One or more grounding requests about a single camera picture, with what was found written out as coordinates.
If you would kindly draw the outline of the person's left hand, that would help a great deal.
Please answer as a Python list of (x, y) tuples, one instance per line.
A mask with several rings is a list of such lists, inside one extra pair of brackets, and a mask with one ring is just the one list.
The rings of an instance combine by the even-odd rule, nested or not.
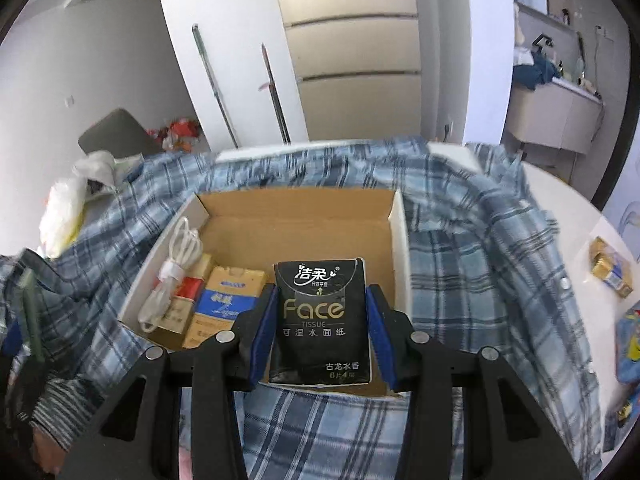
[(57, 476), (66, 459), (66, 451), (38, 428), (32, 430), (32, 456), (46, 474)]

